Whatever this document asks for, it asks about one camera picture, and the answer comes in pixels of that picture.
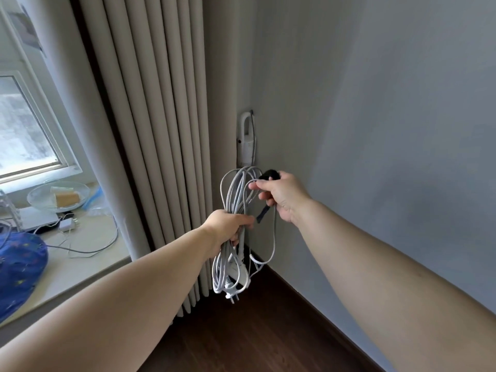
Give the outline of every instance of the blue fabric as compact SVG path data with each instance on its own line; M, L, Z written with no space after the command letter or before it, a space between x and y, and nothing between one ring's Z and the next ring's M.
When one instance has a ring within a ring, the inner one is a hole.
M6 236L0 235L0 245ZM47 262L47 246L39 236L10 234L0 249L0 322L28 300Z

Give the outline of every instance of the wooden floor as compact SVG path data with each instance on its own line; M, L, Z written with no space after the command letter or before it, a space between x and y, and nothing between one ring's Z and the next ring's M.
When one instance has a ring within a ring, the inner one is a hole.
M140 372L365 371L302 298L265 268L234 305L211 292L175 319Z

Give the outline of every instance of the person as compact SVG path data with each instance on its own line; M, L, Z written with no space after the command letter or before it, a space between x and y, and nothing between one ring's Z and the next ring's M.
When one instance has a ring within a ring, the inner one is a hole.
M286 172L257 181L260 199L300 230L334 291L402 371L496 367L496 316L467 294L311 199ZM103 277L0 349L0 370L136 371L203 263L253 217L214 211L174 242Z

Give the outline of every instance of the brown baseboard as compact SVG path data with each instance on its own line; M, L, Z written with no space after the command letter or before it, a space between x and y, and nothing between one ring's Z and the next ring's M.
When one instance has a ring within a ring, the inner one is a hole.
M259 260L259 256L255 253L253 255ZM326 318L317 308L315 308L312 303L305 299L298 291L296 291L293 286L286 282L279 274L277 274L270 266L266 266L266 273L270 273L277 280L281 281L285 286L287 286L294 294L298 297L304 305L309 307L309 313L315 316L316 320L320 322L321 326L325 328L328 333L336 339L339 344L343 346L351 355L353 355L362 365L362 367L369 372L385 372L370 356L362 351L350 338L348 338L341 330L337 328L328 318Z

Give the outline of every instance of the hand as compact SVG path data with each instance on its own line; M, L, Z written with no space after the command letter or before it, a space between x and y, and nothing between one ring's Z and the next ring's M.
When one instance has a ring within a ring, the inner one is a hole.
M220 246L230 240L233 245L238 245L238 231L241 226L247 226L249 229L253 228L255 218L251 215L244 214L229 214L225 210L215 210L210 214L201 226L213 237L213 249L208 251L208 258L215 257L219 251Z
M266 200L267 205L277 205L277 211L286 222L296 223L296 211L306 201L311 199L298 179L287 172L279 171L280 180L257 180L248 185L250 189L261 189L258 195Z

